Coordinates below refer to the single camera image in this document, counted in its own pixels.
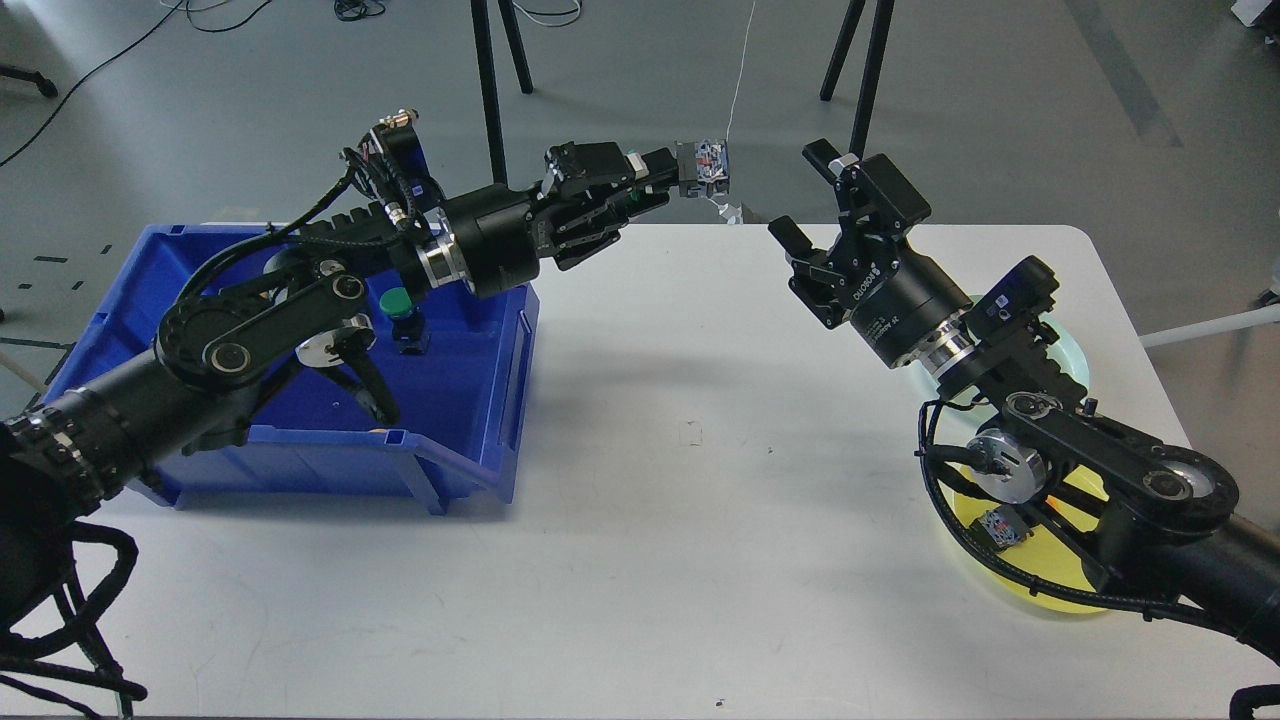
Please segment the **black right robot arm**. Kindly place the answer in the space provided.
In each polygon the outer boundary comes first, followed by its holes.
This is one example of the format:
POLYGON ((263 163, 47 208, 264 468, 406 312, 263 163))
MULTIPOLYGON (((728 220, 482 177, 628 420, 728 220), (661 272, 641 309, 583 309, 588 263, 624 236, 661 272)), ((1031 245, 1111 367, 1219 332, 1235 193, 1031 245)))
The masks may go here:
POLYGON ((788 286, 886 366, 931 374, 915 455, 960 547, 1033 596, 1204 628, 1276 661, 1277 537, 1236 514, 1219 462, 1097 413, 1048 354, 1052 269, 1025 258, 973 300, 910 247, 931 206, 886 155, 823 138, 803 154, 835 192, 840 232, 822 250, 791 218, 769 223, 788 286))

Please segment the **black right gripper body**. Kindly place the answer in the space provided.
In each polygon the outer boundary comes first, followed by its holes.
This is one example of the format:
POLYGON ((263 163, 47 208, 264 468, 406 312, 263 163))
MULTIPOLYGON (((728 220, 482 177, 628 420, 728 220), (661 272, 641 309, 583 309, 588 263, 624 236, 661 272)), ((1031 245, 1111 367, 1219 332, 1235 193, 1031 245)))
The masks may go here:
POLYGON ((850 323, 890 368, 909 363, 927 336, 972 306, 950 275, 905 238, 841 234, 828 264, 842 277, 835 287, 838 320, 850 323))

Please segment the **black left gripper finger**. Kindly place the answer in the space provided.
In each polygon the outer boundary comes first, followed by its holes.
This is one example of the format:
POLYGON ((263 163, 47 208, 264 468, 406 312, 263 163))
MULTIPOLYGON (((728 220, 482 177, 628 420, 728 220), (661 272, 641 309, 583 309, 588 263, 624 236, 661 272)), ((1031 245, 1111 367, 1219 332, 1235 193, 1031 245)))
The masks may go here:
POLYGON ((594 187, 655 187, 678 183, 678 161, 668 149, 625 152, 614 142, 567 142, 548 149, 541 195, 577 196, 594 187))
POLYGON ((584 209, 559 222, 559 264, 576 266, 620 240, 635 217, 663 208, 669 192, 616 193, 596 208, 584 209))

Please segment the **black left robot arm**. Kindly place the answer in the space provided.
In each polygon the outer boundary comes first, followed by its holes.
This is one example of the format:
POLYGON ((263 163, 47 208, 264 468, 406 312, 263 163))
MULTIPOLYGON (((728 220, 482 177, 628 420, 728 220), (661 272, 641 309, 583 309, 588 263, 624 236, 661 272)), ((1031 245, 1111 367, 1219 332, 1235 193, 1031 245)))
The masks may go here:
POLYGON ((380 425, 399 416, 370 357, 369 278, 394 272, 417 304, 461 282, 477 299, 568 270, 672 193, 728 179, 722 140, 626 152, 562 143, 525 190, 497 182, 447 197, 415 133, 417 113, 378 120, 343 150, 346 173, 300 219, 198 266, 150 346, 90 383, 3 423, 3 684, 69 705, 29 676, 97 687, 119 714, 146 689, 125 679, 99 621, 137 564, 134 539, 87 523, 173 454, 242 445, 250 423, 306 366, 380 425))

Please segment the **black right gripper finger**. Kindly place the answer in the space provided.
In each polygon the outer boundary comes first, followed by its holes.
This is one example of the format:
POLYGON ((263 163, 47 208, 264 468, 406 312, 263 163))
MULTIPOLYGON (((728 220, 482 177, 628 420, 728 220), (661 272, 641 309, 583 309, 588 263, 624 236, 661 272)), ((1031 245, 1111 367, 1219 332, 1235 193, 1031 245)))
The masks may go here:
POLYGON ((810 313, 828 329, 852 318, 852 291, 849 288, 858 264, 855 234, 842 227, 835 245, 817 249, 791 217, 767 224, 783 249, 792 277, 788 287, 810 313))
POLYGON ((840 155, 827 140, 804 146, 803 156, 832 186, 838 209, 838 261, 896 261, 906 234, 932 206, 884 154, 840 155))

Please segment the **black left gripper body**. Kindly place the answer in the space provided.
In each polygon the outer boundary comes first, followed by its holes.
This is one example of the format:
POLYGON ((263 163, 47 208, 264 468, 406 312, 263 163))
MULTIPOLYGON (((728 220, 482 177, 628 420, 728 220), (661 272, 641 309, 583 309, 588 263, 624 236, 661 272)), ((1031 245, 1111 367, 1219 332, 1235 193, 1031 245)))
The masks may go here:
POLYGON ((489 299, 539 275, 540 263, 561 265, 561 220, 596 208, 618 192, 589 190, 577 196, 539 197, 535 188, 513 191, 504 184, 448 199, 442 206, 454 245, 466 266, 466 282, 477 299, 489 299))

